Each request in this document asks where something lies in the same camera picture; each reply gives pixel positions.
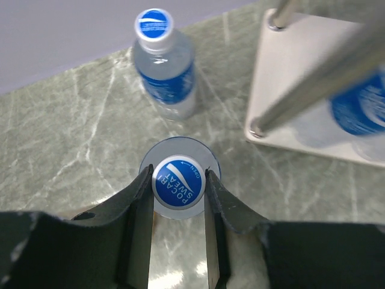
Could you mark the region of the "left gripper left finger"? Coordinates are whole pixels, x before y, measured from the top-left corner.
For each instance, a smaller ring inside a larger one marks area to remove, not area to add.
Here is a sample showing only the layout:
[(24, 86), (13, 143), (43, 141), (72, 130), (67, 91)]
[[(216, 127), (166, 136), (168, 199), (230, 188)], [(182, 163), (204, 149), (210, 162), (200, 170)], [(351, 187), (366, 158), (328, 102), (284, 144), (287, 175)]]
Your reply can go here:
[(42, 211), (1, 213), (2, 288), (147, 288), (153, 167), (67, 220)]

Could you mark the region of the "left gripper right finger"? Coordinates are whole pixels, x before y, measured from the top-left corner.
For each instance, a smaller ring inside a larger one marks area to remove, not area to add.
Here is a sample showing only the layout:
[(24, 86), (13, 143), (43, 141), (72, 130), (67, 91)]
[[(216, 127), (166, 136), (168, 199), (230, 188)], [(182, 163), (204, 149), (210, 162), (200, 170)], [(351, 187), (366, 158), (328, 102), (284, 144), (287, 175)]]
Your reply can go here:
[(260, 252), (271, 288), (383, 288), (384, 225), (269, 220), (207, 170), (205, 231), (210, 288), (239, 276), (251, 287)]

